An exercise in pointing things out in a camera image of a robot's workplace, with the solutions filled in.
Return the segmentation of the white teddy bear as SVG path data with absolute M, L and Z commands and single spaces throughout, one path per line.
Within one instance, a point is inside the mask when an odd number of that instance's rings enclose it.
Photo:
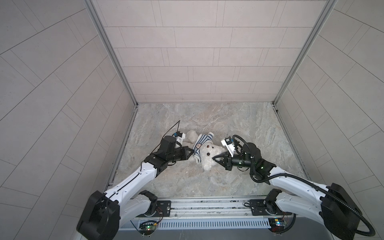
M 194 144 L 198 138 L 198 134 L 194 130 L 190 130 L 186 133 L 186 138 L 183 140 L 183 147 L 188 146 L 193 149 Z M 226 152 L 227 150 L 221 146 L 213 144 L 205 144 L 203 149 L 200 150 L 201 153 L 201 163 L 198 165 L 203 168 L 204 171 L 210 171 L 213 166 L 217 163 L 212 159 L 212 157 Z M 194 155 L 192 155 L 189 160 L 196 162 Z

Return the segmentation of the blue white striped knit sweater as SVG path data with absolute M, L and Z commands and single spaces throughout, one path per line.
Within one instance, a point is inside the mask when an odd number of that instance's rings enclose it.
M 193 150 L 194 150 L 194 158 L 196 160 L 196 163 L 201 163 L 201 153 L 200 150 L 203 149 L 203 146 L 205 144 L 213 144 L 213 137 L 215 135 L 212 132 L 209 132 L 208 134 L 200 134 L 194 144 Z

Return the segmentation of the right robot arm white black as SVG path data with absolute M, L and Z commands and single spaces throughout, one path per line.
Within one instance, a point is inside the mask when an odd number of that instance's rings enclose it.
M 254 182 L 274 186 L 256 210 L 269 215 L 296 214 L 322 224 L 341 240 L 354 239 L 362 212 L 341 186 L 317 184 L 290 174 L 264 160 L 255 144 L 247 143 L 241 149 L 240 153 L 230 150 L 210 157 L 228 171 L 245 167 Z

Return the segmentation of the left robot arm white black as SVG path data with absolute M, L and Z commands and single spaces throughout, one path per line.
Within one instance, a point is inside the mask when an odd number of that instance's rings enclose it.
M 170 163 L 188 160 L 194 150 L 182 146 L 176 137 L 165 136 L 159 149 L 149 154 L 140 167 L 115 187 L 95 191 L 89 197 L 76 230 L 88 240 L 112 240 L 120 227 L 133 218 L 156 211 L 157 197 L 142 191 Z

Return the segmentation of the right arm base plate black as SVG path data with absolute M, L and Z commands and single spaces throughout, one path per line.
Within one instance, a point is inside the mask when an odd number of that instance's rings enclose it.
M 244 206 L 251 209 L 253 216 L 270 216 L 272 218 L 274 216 L 282 217 L 283 214 L 292 215 L 292 213 L 281 211 L 275 202 L 264 199 L 249 200 L 244 203 Z

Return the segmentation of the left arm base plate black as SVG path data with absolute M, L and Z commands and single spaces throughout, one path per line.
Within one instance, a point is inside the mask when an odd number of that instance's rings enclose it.
M 157 209 L 160 209 L 160 213 L 155 211 L 152 215 L 141 214 L 137 218 L 159 218 L 159 217 L 169 217 L 171 214 L 171 201 L 158 201 Z

